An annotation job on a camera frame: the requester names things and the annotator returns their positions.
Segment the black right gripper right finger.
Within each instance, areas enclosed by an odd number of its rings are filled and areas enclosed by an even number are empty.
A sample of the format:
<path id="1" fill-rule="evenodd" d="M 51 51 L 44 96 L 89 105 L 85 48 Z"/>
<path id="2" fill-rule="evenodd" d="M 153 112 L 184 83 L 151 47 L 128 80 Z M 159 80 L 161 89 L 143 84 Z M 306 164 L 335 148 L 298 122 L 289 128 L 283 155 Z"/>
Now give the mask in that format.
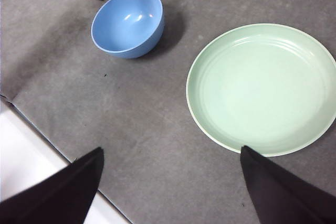
<path id="1" fill-rule="evenodd" d="M 240 163 L 260 223 L 335 223 L 335 196 L 249 146 L 241 148 Z"/>

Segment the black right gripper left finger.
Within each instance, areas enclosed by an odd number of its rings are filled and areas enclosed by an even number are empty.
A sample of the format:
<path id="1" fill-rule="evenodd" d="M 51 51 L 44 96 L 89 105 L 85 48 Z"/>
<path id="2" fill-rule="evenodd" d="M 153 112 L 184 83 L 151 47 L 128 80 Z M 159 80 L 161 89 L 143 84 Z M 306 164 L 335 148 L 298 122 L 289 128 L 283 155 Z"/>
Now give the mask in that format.
<path id="1" fill-rule="evenodd" d="M 1 202 L 1 223 L 83 223 L 104 166 L 97 147 L 42 182 Z"/>

